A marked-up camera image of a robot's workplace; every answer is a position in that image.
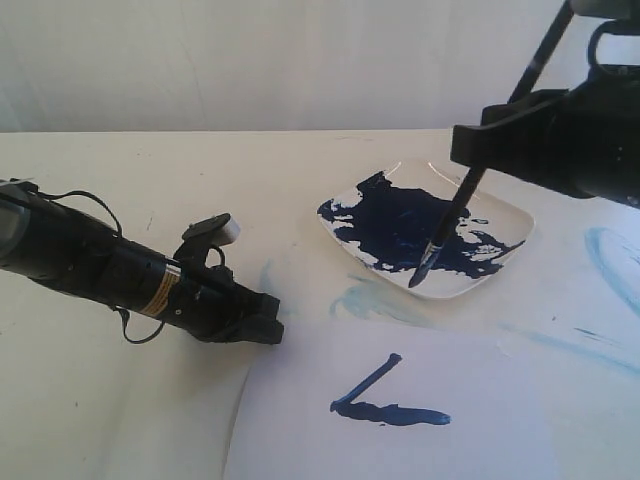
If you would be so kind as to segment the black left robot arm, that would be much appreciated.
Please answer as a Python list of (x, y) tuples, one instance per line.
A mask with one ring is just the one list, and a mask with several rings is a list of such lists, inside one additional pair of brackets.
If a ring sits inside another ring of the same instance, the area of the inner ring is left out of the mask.
[(230, 214), (190, 225), (167, 257), (62, 198), (28, 180), (2, 181), (2, 270), (102, 304), (123, 325), (137, 313), (205, 343), (281, 342), (279, 300), (237, 283), (226, 264), (223, 248), (239, 234)]

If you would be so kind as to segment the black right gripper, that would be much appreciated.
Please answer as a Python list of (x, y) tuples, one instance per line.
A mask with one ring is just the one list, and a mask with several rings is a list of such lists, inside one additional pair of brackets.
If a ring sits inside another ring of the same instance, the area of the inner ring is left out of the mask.
[[(554, 188), (550, 148), (552, 165), (573, 196), (637, 200), (639, 75), (632, 70), (625, 75), (598, 71), (567, 92), (541, 89), (485, 107), (481, 125), (486, 126), (453, 127), (450, 159)], [(566, 93), (554, 120), (500, 121)]]

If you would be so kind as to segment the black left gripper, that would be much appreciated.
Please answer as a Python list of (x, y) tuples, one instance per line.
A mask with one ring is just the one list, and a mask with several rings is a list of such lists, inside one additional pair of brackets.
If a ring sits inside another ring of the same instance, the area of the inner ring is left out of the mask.
[(201, 342), (277, 345), (284, 335), (284, 325), (276, 319), (279, 307), (279, 299), (240, 285), (222, 264), (169, 264), (144, 305), (144, 315)]

